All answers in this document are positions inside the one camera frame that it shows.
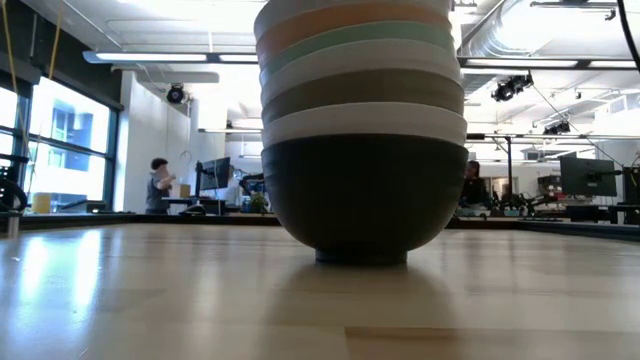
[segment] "ceiling light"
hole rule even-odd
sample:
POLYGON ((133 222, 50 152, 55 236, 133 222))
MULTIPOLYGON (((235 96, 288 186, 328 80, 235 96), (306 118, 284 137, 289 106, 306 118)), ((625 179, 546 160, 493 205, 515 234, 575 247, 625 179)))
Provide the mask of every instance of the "ceiling light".
POLYGON ((256 129, 198 129, 198 131, 215 134, 260 134, 262 132, 256 129))
POLYGON ((251 119, 234 119, 231 120, 231 127, 234 129, 249 129, 249 130, 262 130, 264 126, 262 125, 262 119, 260 118, 251 118, 251 119))
POLYGON ((258 63, 258 55, 220 55, 220 61, 222 62, 240 62, 240 63, 258 63))
POLYGON ((206 54, 180 53, 99 53, 85 51, 85 60, 93 64, 128 62, 207 62, 206 54))
POLYGON ((620 95, 633 95, 640 93, 640 89, 620 89, 617 90, 620 95))
POLYGON ((527 70, 464 68, 463 75, 527 75, 527 70))
POLYGON ((615 69, 635 69, 633 61, 592 61, 590 68, 615 68, 615 69))
MULTIPOLYGON (((508 159, 477 159, 477 162, 480 164, 496 164, 496 163, 507 163, 508 159)), ((538 160, 511 160, 513 164, 535 164, 540 161, 538 160)))
POLYGON ((577 60, 534 60, 534 59, 469 59, 465 66, 477 67, 520 67, 520 68, 570 68, 578 64, 577 60))

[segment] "bowl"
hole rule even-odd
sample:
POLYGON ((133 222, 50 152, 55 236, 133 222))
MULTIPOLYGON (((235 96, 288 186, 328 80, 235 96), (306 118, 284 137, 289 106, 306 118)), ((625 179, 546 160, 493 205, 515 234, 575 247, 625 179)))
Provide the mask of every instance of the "bowl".
POLYGON ((468 152, 398 134, 298 138, 265 148, 269 198, 316 259, 396 264, 431 241, 458 204, 468 152))
POLYGON ((264 106, 262 122, 267 125, 324 106, 367 102, 422 104, 462 115, 464 90, 451 79, 420 70, 357 71, 309 81, 281 93, 264 106))
POLYGON ((414 40, 366 40, 338 45, 304 56, 266 79, 261 100, 326 76, 375 69, 414 69, 460 83, 460 64, 446 50, 414 40))
MULTIPOLYGON (((260 11, 254 24, 256 39, 260 39, 275 25, 302 13, 330 6, 368 3, 371 0, 271 0, 260 11)), ((394 4, 417 4, 427 6, 442 16, 449 16, 449 0, 388 0, 394 4)))
POLYGON ((439 46, 451 55, 455 54, 453 38, 443 29, 413 21, 380 21, 375 23, 348 26, 305 39, 278 54, 271 60, 265 60, 260 81, 267 79, 287 64, 325 48, 364 40, 398 39, 415 40, 439 46))
POLYGON ((305 110, 264 127, 264 147, 287 140, 336 134, 393 134, 435 138, 464 145, 467 122, 434 106, 410 103, 360 103, 305 110))
POLYGON ((264 66, 270 58, 288 47, 327 31, 392 20, 434 24, 451 31, 447 17, 424 6, 386 2, 333 6, 301 14, 271 28, 256 43, 258 62, 264 66))

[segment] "table surface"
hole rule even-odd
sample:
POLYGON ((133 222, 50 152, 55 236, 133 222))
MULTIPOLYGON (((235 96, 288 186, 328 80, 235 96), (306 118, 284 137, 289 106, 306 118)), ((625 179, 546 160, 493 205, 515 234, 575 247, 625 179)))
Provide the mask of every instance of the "table surface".
POLYGON ((2 359, 637 359, 640 247, 444 231, 406 267, 317 265, 278 227, 0 240, 2 359))

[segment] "white wall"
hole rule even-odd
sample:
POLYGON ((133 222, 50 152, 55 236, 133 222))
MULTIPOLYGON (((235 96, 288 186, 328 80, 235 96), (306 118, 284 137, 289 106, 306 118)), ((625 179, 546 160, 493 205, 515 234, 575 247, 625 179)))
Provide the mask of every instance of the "white wall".
MULTIPOLYGON (((560 175, 560 163, 536 163, 514 164, 513 177, 518 179, 517 193, 529 193, 531 196, 538 194, 538 178, 541 176, 560 175)), ((481 164, 481 177, 507 177, 509 168, 507 164, 481 164)))
POLYGON ((116 211, 144 212, 153 158, 167 159, 170 171, 179 182, 191 184, 193 193, 196 161, 224 156, 224 135, 198 133, 195 121, 140 85, 133 72, 123 74, 121 102, 116 211))

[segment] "person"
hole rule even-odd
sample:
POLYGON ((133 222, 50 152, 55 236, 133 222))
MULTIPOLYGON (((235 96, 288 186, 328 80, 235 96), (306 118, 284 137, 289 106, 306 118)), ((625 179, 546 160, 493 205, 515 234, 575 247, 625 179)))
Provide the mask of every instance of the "person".
POLYGON ((480 177, 480 163, 469 161, 464 174, 464 186, 460 195, 462 206, 482 206, 488 201, 488 192, 484 179, 480 177))
POLYGON ((151 178, 147 183, 147 215, 167 215, 169 202, 162 198, 169 197, 171 182, 175 175, 169 174, 169 162, 162 158, 151 161, 151 178))

